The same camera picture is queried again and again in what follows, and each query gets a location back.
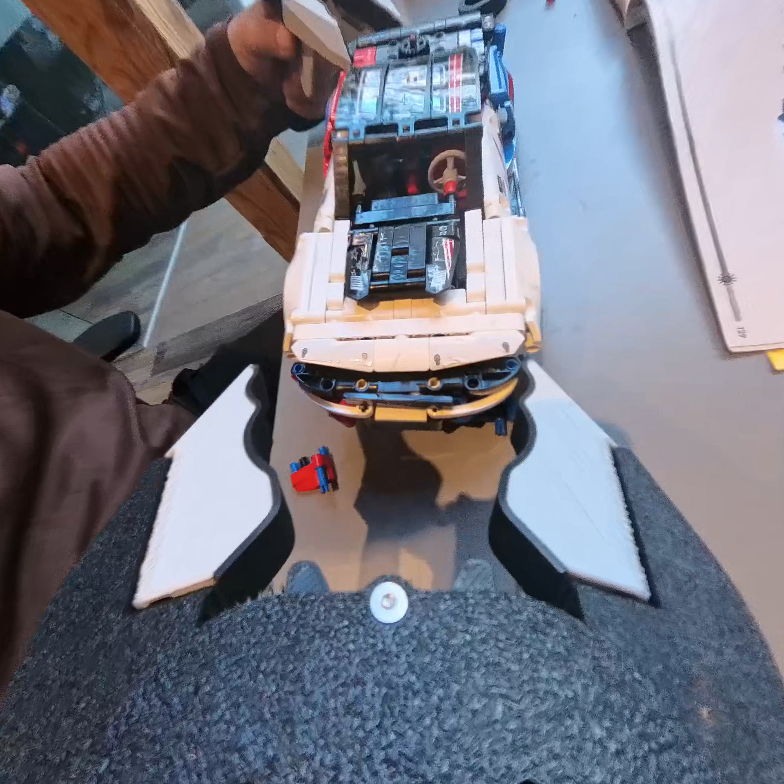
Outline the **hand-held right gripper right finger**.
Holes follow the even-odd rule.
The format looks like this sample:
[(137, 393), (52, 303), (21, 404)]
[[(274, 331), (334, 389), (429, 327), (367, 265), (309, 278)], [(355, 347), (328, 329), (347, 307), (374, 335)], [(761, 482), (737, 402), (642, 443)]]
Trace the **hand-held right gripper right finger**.
[(650, 604), (615, 443), (534, 361), (521, 371), (510, 439), (488, 542), (517, 586), (578, 620), (581, 586)]

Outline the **person's left forearm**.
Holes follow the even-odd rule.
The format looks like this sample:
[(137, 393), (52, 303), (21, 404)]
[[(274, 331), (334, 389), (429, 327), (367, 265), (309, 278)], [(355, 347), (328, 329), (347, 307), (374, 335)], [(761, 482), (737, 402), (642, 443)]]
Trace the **person's left forearm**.
[(83, 296), (124, 255), (223, 198), (295, 118), (236, 60), (228, 24), (122, 109), (1, 168), (1, 309)]

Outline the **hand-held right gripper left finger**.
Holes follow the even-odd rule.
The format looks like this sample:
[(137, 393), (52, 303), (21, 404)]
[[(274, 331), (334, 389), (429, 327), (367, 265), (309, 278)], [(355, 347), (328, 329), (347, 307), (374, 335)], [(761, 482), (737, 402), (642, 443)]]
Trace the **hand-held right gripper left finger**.
[(292, 553), (295, 528), (271, 465), (263, 374), (244, 369), (169, 450), (169, 471), (132, 607), (210, 590), (202, 615), (258, 596)]

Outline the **toy race car model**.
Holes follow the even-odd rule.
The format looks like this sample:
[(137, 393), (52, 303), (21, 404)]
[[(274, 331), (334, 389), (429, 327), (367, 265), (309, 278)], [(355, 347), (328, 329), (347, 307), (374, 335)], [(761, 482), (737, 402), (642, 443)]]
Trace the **toy race car model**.
[(283, 291), (283, 351), (330, 417), (453, 432), (517, 416), (541, 278), (506, 26), (458, 14), (348, 47), (325, 175)]

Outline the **red beam assembly blue pins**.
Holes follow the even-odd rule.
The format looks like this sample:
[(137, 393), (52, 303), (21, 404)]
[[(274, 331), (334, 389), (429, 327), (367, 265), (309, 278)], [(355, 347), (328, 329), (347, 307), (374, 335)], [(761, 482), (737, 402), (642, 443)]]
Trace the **red beam assembly blue pins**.
[(292, 488), (298, 493), (326, 494), (339, 488), (336, 465), (327, 446), (320, 446), (312, 456), (290, 463), (289, 470)]

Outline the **grey desk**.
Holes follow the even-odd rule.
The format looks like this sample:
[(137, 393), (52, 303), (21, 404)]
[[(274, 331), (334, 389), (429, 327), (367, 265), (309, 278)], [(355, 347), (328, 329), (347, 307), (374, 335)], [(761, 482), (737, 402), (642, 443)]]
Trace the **grey desk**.
[[(650, 101), (639, 53), (612, 2), (510, 2), (503, 61), (514, 79), (517, 168), (541, 278), (534, 361), (656, 480), (741, 594), (782, 669), (782, 377), (718, 351), (715, 318), (685, 208), (675, 153), (665, 149), (662, 104)], [(345, 431), (291, 376), (283, 351), (273, 456), (290, 485), (296, 440), (318, 426), (339, 457)], [(432, 459), (383, 437), (419, 430), (360, 421), (347, 438), (376, 477), (393, 480), (370, 500), (374, 524), (418, 524), (405, 510)], [(449, 446), (439, 482), (461, 491), (503, 469), (493, 446)]]

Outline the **wooden plank furniture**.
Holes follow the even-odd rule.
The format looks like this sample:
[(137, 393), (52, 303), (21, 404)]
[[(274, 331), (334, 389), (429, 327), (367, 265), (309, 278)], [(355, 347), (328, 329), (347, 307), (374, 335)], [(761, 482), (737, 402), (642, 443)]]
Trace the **wooden plank furniture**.
[[(173, 1), (25, 1), (125, 103), (188, 57), (203, 34)], [(263, 165), (226, 200), (285, 260), (298, 235), (303, 167), (274, 138)]]

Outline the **person's left hand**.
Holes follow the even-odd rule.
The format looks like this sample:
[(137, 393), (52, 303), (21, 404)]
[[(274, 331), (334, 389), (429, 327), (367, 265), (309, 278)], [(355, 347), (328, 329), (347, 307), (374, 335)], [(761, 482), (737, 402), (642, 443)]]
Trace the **person's left hand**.
[(325, 119), (337, 87), (339, 69), (320, 54), (312, 55), (308, 90), (303, 87), (303, 44), (284, 25), (277, 5), (254, 2), (227, 27), (232, 53), (260, 93), (295, 118), (293, 127), (312, 127)]

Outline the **open instruction booklet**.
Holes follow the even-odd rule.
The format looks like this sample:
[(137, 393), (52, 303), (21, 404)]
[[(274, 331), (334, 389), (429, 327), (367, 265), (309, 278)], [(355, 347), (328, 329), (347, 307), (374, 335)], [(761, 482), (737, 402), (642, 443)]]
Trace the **open instruction booklet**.
[(783, 346), (782, 1), (615, 1), (659, 67), (692, 233), (732, 353)]

